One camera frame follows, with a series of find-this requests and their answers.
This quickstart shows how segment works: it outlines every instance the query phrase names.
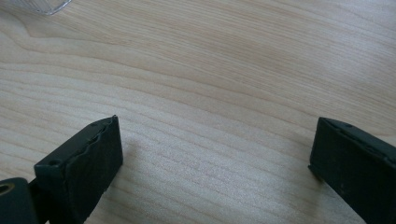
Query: black clamp jaw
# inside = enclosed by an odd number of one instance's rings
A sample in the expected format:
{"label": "black clamp jaw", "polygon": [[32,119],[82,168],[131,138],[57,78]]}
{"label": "black clamp jaw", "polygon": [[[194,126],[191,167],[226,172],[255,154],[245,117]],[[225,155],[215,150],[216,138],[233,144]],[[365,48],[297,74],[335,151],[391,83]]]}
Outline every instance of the black clamp jaw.
{"label": "black clamp jaw", "polygon": [[309,169],[369,224],[396,224],[396,147],[320,118]]}
{"label": "black clamp jaw", "polygon": [[83,223],[122,165],[119,120],[98,120],[35,165],[36,179],[0,181],[0,223]]}

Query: wood grain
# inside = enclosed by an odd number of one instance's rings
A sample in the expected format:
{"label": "wood grain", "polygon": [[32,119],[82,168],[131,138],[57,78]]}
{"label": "wood grain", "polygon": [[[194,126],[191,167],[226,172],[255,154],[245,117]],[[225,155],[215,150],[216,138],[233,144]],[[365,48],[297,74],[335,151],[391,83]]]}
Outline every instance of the wood grain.
{"label": "wood grain", "polygon": [[363,223],[306,168],[318,117],[396,145],[396,3],[0,2],[0,178],[120,117],[87,223]]}

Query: black plastic object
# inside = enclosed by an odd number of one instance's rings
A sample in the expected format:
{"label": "black plastic object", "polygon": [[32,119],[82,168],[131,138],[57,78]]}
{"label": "black plastic object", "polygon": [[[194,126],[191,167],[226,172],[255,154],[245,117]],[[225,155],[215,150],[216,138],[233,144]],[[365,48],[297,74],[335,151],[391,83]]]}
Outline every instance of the black plastic object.
{"label": "black plastic object", "polygon": [[36,179],[29,185],[19,178],[13,190],[0,194],[0,204],[15,203],[29,210],[27,207],[31,208],[29,204],[33,202],[33,212],[23,210],[23,215],[29,214],[32,221],[19,222],[20,213],[5,213],[1,206],[0,223],[34,223],[33,220],[36,223],[49,220],[51,224],[83,223],[121,165],[118,118],[98,120],[36,164]]}
{"label": "black plastic object", "polygon": [[396,223],[396,147],[350,124],[319,118],[310,163],[367,223]]}

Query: light wood surface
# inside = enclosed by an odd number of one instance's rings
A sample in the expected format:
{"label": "light wood surface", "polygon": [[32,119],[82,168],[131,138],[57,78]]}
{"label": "light wood surface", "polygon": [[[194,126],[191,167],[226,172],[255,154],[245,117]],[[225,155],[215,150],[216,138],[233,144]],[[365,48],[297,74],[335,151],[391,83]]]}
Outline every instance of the light wood surface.
{"label": "light wood surface", "polygon": [[396,3],[0,2],[0,179],[120,117],[86,223],[364,223],[308,171],[318,117],[396,145]]}

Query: wooden table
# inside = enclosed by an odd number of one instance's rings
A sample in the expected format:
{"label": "wooden table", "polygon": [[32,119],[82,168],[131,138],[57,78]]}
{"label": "wooden table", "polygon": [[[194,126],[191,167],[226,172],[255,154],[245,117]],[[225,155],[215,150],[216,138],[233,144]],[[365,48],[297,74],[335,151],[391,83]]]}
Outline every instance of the wooden table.
{"label": "wooden table", "polygon": [[86,223],[363,223],[308,171],[318,117],[396,145],[396,3],[0,2],[0,179],[120,117]]}

